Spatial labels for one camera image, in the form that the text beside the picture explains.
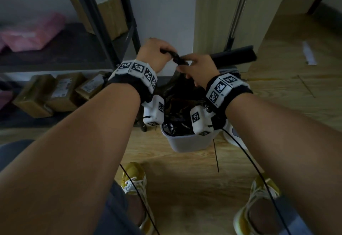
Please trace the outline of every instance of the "wooden floor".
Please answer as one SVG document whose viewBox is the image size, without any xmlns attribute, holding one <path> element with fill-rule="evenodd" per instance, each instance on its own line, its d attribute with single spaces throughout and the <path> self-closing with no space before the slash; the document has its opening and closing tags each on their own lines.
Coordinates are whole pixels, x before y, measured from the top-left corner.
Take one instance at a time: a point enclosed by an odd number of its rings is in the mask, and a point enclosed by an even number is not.
<svg viewBox="0 0 342 235">
<path fill-rule="evenodd" d="M 306 64 L 302 41 L 318 65 Z M 303 14 L 275 17 L 258 60 L 243 74 L 254 93 L 342 131 L 342 40 Z M 36 138 L 45 129 L 7 129 L 0 143 Z M 122 163 L 147 173 L 148 200 L 162 235 L 235 234 L 233 217 L 247 202 L 256 171 L 243 152 L 219 134 L 214 146 L 179 154 L 160 128 L 134 129 Z M 117 172 L 119 180 L 121 170 Z"/>
</svg>

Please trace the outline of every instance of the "wristband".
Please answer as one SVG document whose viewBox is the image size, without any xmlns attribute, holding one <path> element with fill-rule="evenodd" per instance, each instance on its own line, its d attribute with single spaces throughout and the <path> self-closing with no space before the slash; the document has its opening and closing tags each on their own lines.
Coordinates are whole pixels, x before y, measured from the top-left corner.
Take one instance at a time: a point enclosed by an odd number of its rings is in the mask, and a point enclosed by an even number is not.
<svg viewBox="0 0 342 235">
<path fill-rule="evenodd" d="M 206 101 L 213 112 L 225 112 L 230 102 L 238 95 L 253 92 L 249 85 L 232 74 L 213 77 L 207 84 Z"/>
<path fill-rule="evenodd" d="M 140 95 L 141 103 L 150 102 L 157 85 L 157 76 L 151 66 L 142 61 L 126 61 L 109 77 L 109 83 L 130 84 Z"/>
</svg>

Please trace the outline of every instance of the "gray shorts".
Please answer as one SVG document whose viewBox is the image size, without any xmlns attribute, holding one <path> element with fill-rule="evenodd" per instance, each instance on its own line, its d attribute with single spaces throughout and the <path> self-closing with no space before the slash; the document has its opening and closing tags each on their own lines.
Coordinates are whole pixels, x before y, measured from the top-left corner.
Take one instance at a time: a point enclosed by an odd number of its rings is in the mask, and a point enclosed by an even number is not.
<svg viewBox="0 0 342 235">
<path fill-rule="evenodd" d="M 0 146 L 0 171 L 32 142 L 33 140 L 21 140 Z M 285 197 L 276 199 L 276 204 L 292 235 L 312 235 Z M 125 193 L 116 182 L 113 182 L 94 234 L 142 235 L 139 228 L 128 219 L 126 215 L 127 207 L 128 203 Z M 286 230 L 280 233 L 280 235 L 286 234 Z"/>
</svg>

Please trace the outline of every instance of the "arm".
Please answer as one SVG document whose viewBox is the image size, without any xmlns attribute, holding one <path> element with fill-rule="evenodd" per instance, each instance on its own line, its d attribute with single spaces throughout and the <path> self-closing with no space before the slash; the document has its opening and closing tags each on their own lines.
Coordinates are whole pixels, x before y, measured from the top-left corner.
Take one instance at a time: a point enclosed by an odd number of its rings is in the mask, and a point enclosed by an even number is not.
<svg viewBox="0 0 342 235">
<path fill-rule="evenodd" d="M 177 69 L 193 77 L 197 85 L 206 88 L 219 75 L 207 55 L 191 54 L 185 59 L 195 64 Z M 253 94 L 233 99 L 226 116 L 308 226 L 317 234 L 339 234 L 342 134 Z"/>
<path fill-rule="evenodd" d="M 150 39 L 138 60 L 159 72 L 175 51 Z M 110 84 L 0 172 L 4 234 L 92 234 L 140 106 L 129 84 Z"/>
</svg>

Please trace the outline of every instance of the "black cable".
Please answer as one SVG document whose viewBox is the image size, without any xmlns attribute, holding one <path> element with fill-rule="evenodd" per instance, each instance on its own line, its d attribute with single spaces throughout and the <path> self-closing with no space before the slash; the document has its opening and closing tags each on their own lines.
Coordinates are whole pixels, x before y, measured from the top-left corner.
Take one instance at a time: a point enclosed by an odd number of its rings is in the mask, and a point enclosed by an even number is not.
<svg viewBox="0 0 342 235">
<path fill-rule="evenodd" d="M 261 177 L 262 181 L 264 182 L 265 187 L 266 187 L 266 190 L 267 190 L 268 194 L 270 195 L 271 201 L 272 201 L 274 207 L 276 208 L 276 211 L 277 211 L 277 213 L 278 213 L 278 215 L 279 215 L 279 217 L 280 217 L 280 220 L 281 220 L 282 224 L 284 225 L 284 227 L 285 227 L 287 233 L 288 233 L 289 235 L 292 235 L 291 232 L 290 232 L 290 230 L 289 230 L 289 228 L 287 227 L 287 225 L 286 225 L 286 223 L 285 223 L 285 220 L 284 220 L 283 216 L 281 215 L 281 213 L 280 213 L 280 211 L 279 211 L 279 209 L 278 209 L 278 207 L 277 207 L 277 205 L 276 205 L 276 202 L 275 202 L 275 200 L 274 200 L 274 198 L 273 198 L 273 196 L 272 196 L 272 194 L 271 194 L 270 189 L 268 188 L 268 185 L 267 185 L 267 183 L 266 183 L 264 177 L 262 176 L 261 172 L 259 171 L 259 169 L 258 169 L 258 167 L 256 166 L 256 164 L 254 163 L 254 161 L 251 159 L 251 157 L 248 155 L 248 153 L 244 150 L 244 148 L 240 145 L 240 143 L 237 142 L 236 139 L 235 139 L 228 131 L 226 131 L 225 129 L 221 129 L 221 130 L 223 130 L 225 133 L 227 133 L 227 134 L 233 139 L 233 141 L 235 141 L 235 142 L 239 145 L 239 147 L 242 149 L 242 151 L 246 154 L 247 158 L 250 160 L 250 162 L 252 163 L 252 165 L 254 166 L 254 168 L 256 169 L 256 171 L 258 172 L 259 176 Z"/>
<path fill-rule="evenodd" d="M 151 220 L 151 222 L 152 222 L 152 225 L 153 225 L 154 229 L 156 230 L 157 234 L 160 235 L 160 233 L 159 233 L 159 231 L 158 231 L 156 225 L 154 224 L 154 222 L 153 222 L 153 220 L 152 220 L 152 218 L 151 218 L 150 213 L 148 212 L 148 209 L 147 209 L 147 207 L 146 207 L 146 205 L 145 205 L 145 203 L 144 203 L 144 200 L 143 200 L 143 198 L 141 197 L 141 195 L 140 195 L 138 189 L 135 187 L 135 184 L 133 183 L 132 179 L 129 177 L 129 175 L 127 174 L 126 170 L 123 168 L 123 166 L 122 166 L 121 164 L 120 164 L 120 167 L 121 167 L 122 170 L 125 172 L 125 174 L 126 174 L 126 176 L 128 177 L 129 181 L 131 181 L 132 185 L 134 186 L 134 188 L 135 188 L 135 190 L 136 190 L 136 193 L 138 194 L 138 196 L 139 196 L 139 198 L 140 198 L 140 200 L 141 200 L 141 202 L 142 202 L 142 204 L 143 204 L 143 207 L 145 208 L 145 211 L 146 211 L 148 217 L 150 218 L 150 220 Z"/>
</svg>

